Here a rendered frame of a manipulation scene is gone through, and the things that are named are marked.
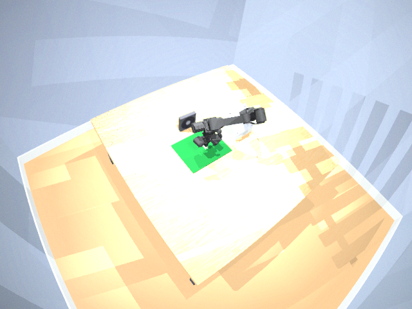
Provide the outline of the green circuit board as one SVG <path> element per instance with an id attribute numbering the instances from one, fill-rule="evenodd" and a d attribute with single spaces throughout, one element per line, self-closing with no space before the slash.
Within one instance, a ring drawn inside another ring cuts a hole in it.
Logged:
<path id="1" fill-rule="evenodd" d="M 204 145 L 198 147 L 193 142 L 193 139 L 198 135 L 200 137 L 203 136 L 202 132 L 203 131 L 197 132 L 171 145 L 176 154 L 183 160 L 193 174 L 232 151 L 223 140 L 217 145 L 209 142 L 207 147 Z"/>

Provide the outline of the black square cooling fan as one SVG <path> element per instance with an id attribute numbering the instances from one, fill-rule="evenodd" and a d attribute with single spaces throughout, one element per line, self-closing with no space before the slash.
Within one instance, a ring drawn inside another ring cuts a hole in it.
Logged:
<path id="1" fill-rule="evenodd" d="M 192 111 L 186 115 L 179 117 L 178 130 L 184 131 L 191 127 L 191 123 L 196 122 L 196 112 Z"/>

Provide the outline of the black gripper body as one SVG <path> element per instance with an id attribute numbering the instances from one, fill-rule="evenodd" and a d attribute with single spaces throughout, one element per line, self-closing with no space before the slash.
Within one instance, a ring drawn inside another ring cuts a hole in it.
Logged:
<path id="1" fill-rule="evenodd" d="M 219 129 L 217 131 L 217 134 L 221 133 L 222 130 Z M 213 133 L 206 133 L 205 130 L 202 132 L 203 136 L 199 137 L 197 136 L 196 138 L 193 139 L 193 142 L 198 146 L 201 147 L 205 144 L 205 142 L 207 142 L 207 138 L 209 137 L 209 135 L 213 134 Z"/>

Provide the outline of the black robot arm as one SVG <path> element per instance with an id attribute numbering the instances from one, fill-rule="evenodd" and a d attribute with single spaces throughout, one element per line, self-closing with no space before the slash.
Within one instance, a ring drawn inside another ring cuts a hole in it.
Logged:
<path id="1" fill-rule="evenodd" d="M 239 111 L 240 116 L 230 117 L 230 118 L 221 118 L 221 117 L 212 117 L 212 118 L 203 118 L 203 121 L 191 123 L 191 129 L 193 133 L 204 131 L 206 133 L 213 133 L 207 138 L 208 141 L 211 141 L 213 145 L 217 145 L 221 140 L 223 135 L 221 133 L 216 134 L 219 129 L 224 126 L 236 125 L 236 124 L 262 124 L 267 121 L 265 108 L 255 108 L 249 107 L 242 111 Z M 255 121 L 257 123 L 254 123 Z M 252 121 L 252 122 L 251 122 Z"/>

